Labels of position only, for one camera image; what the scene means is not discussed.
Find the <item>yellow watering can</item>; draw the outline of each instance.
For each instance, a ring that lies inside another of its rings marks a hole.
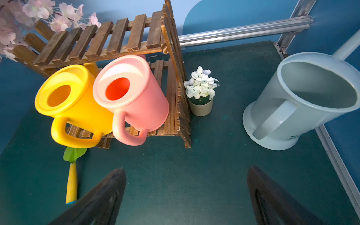
[[[71,65],[51,75],[35,98],[36,110],[54,117],[51,136],[57,143],[72,148],[96,146],[102,135],[112,132],[113,113],[96,103],[93,84],[99,70],[96,63]],[[68,135],[66,123],[92,132],[92,139]]]

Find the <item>watering can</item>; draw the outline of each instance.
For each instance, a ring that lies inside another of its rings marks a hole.
[[[96,77],[93,95],[99,105],[114,113],[114,137],[127,145],[143,144],[148,132],[161,127],[169,114],[169,103],[148,63],[136,55],[107,64]],[[139,135],[130,135],[125,122]]]
[[[360,108],[360,72],[344,61],[359,45],[360,30],[332,56],[305,52],[284,59],[244,111],[251,139],[267,149],[288,149],[302,134]]]
[[[102,135],[111,133],[113,113],[96,103],[93,84],[99,70],[95,63],[71,65],[51,75],[35,97],[36,110],[54,118],[51,136],[57,143],[72,148],[96,146]],[[66,124],[92,132],[92,139],[68,135]]]

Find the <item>watering can base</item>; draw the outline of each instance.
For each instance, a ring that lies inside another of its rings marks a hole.
[[[297,141],[299,140],[299,137],[294,138],[292,140],[275,140],[270,137],[264,137],[261,140],[256,139],[252,133],[257,129],[255,126],[252,118],[251,118],[251,111],[254,106],[255,102],[250,103],[243,114],[243,125],[246,130],[246,133],[251,137],[253,141],[255,141],[258,145],[270,149],[270,150],[285,150],[288,148],[293,147]]]

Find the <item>green table surface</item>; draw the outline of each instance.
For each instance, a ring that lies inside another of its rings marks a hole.
[[[127,176],[116,224],[256,224],[246,176],[257,165],[328,224],[359,219],[314,130],[284,151],[246,134],[245,107],[255,101],[281,59],[270,41],[184,54],[219,79],[213,110],[191,117],[192,147],[180,137],[149,137],[137,147],[113,139],[77,160],[79,197],[116,168]],[[52,118],[31,107],[0,156],[0,224],[46,224],[65,205],[69,163],[50,136]]]

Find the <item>watering can spout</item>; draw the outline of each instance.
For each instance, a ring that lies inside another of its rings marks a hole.
[[[345,60],[360,45],[360,30],[347,40],[334,54],[335,58]]]

